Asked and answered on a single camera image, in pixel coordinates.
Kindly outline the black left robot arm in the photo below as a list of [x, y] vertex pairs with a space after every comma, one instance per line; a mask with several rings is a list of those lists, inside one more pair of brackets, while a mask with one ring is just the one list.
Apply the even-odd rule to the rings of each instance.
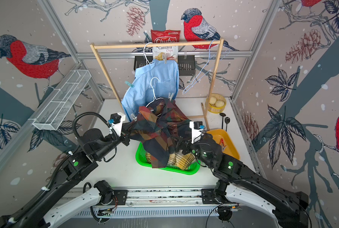
[[[103, 136], [97, 128], [79, 135], [77, 123], [85, 116], [100, 119], [108, 127], [109, 135]], [[129, 133], [123, 128], [125, 118], [126, 115], [121, 112], [111, 114], [109, 120], [95, 112], [78, 115], [71, 127], [78, 141], [77, 148], [58, 164], [48, 184], [26, 205], [12, 215], [0, 217], [0, 228], [55, 228], [87, 207], [98, 203], [110, 204], [114, 200], [114, 193], [103, 180], [70, 202], [60, 207], [55, 206], [67, 192], [98, 167], [98, 162], [104, 161], [111, 151], [116, 151], [119, 144], [129, 145]]]

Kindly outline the yellow plaid long-sleeve shirt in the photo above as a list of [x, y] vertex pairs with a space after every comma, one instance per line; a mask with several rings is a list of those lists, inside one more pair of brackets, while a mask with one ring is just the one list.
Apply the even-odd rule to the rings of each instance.
[[145, 153], [145, 161], [151, 164], [152, 168], [175, 168], [180, 170], [188, 170], [189, 167], [196, 161], [193, 154], [183, 154], [182, 151], [178, 153], [169, 154], [167, 164], [163, 164], [148, 152]]

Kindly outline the red plastic clothespin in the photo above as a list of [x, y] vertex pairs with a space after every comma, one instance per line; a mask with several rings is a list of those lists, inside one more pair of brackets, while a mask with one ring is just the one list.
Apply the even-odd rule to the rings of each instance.
[[221, 145], [222, 147], [226, 147], [226, 143], [224, 142], [223, 139], [220, 140], [220, 145]]

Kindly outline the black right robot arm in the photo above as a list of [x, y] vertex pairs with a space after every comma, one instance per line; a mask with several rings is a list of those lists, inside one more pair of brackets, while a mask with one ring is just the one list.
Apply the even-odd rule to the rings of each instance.
[[258, 175], [240, 160], [223, 153], [211, 135], [205, 134], [195, 142], [179, 139], [175, 145], [185, 154], [193, 154], [218, 178], [213, 191], [218, 203], [248, 206], [275, 219], [281, 228], [312, 227], [307, 194], [290, 192]]

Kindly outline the dark multicolour plaid shirt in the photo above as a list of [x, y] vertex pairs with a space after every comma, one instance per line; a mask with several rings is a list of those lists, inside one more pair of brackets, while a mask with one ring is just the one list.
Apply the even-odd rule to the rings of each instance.
[[191, 139], [189, 123], [175, 100], [159, 99], [139, 107], [137, 120], [130, 123], [129, 138], [142, 143], [154, 159], [153, 168], [164, 168], [179, 151], [177, 144]]

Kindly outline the white clothespin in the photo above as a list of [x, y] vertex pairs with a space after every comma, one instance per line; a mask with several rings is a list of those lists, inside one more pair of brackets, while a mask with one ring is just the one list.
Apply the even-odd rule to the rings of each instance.
[[134, 113], [131, 114], [132, 121], [137, 121], [137, 115]]

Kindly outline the light blue wire hanger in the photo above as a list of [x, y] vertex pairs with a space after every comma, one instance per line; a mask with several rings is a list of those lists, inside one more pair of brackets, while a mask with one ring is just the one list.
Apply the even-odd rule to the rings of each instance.
[[186, 87], [184, 88], [184, 90], [182, 91], [182, 94], [183, 94], [183, 95], [186, 94], [189, 90], [191, 90], [191, 89], [194, 87], [194, 85], [195, 85], [196, 83], [198, 83], [198, 82], [202, 79], [202, 77], [206, 74], [206, 73], [204, 73], [202, 76], [200, 76], [200, 74], [202, 73], [202, 71], [203, 71], [203, 69], [205, 68], [205, 66], [207, 66], [207, 65], [209, 64], [211, 58], [215, 56], [215, 55], [212, 55], [212, 56], [211, 56], [211, 51], [210, 51], [211, 46], [213, 45], [213, 42], [215, 42], [215, 41], [216, 41], [216, 40], [211, 40], [211, 42], [210, 42], [210, 44], [209, 44], [209, 46], [208, 46], [208, 49], [207, 49], [207, 50], [208, 50], [208, 59], [207, 59], [206, 64], [202, 67], [202, 69], [199, 71], [199, 73], [193, 78], [193, 80], [191, 81], [191, 83], [190, 83], [188, 86], [186, 86]]

